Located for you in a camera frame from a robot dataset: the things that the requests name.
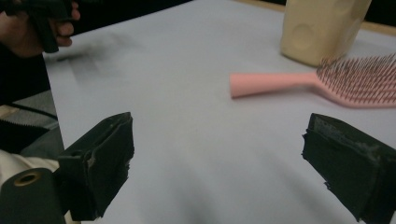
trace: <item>white table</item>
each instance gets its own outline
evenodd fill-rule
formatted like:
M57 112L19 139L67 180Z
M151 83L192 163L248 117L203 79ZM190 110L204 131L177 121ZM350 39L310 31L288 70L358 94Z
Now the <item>white table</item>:
M299 90L232 100L231 72L314 70L280 55L282 21L196 0L46 56L66 147L104 118L134 117L130 179L96 223L356 223L302 158L302 134L319 113L396 147L396 109L349 109ZM360 31L347 57L395 51L396 37Z

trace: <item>beige cup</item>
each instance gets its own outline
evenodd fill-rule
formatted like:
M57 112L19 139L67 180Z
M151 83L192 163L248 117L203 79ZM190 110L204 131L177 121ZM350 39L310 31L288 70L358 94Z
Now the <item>beige cup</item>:
M348 52L372 0L288 0L281 52L318 66Z

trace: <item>pink handle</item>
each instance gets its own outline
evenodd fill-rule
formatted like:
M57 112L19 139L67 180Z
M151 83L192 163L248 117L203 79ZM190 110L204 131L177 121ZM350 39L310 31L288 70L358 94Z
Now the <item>pink handle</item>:
M295 86L310 86L318 83L315 73L304 74L231 74L230 89L233 98L281 91Z

